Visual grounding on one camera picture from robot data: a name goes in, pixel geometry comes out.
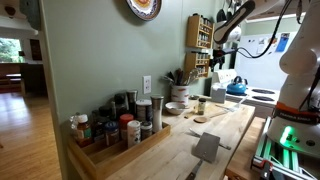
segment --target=blue kettle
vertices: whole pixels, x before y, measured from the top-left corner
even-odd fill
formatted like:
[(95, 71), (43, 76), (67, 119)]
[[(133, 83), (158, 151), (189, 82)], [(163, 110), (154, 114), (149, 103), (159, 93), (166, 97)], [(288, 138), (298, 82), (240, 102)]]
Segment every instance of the blue kettle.
[(247, 90), (248, 81), (247, 79), (242, 79), (240, 76), (234, 78), (233, 82), (231, 82), (227, 86), (227, 93), (231, 95), (245, 95), (245, 91)]

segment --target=plate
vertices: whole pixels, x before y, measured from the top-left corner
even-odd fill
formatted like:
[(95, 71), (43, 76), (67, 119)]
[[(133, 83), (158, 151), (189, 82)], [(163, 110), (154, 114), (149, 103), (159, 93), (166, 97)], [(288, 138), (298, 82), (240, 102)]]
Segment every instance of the plate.
[(127, 0), (127, 3), (134, 14), (146, 21), (156, 18), (161, 9), (161, 0)]

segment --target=utensil holder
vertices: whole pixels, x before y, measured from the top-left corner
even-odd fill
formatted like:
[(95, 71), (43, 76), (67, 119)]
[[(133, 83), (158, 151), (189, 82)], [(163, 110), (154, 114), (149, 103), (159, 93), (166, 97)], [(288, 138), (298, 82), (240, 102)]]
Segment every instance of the utensil holder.
[(189, 103), (189, 86), (171, 86), (171, 101), (187, 106)]

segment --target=electrical outlet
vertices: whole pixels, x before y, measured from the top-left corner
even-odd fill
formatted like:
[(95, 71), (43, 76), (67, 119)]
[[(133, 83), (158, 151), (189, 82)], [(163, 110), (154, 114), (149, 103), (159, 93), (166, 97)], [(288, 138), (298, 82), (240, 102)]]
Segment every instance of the electrical outlet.
[(151, 76), (142, 77), (143, 94), (151, 93)]

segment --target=red lid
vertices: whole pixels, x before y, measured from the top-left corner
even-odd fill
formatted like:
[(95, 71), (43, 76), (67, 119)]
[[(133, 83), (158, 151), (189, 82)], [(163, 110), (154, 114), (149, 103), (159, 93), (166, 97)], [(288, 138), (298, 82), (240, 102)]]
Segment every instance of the red lid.
[(128, 122), (132, 121), (134, 119), (132, 114), (123, 114), (120, 116), (120, 128), (121, 129), (127, 129)]

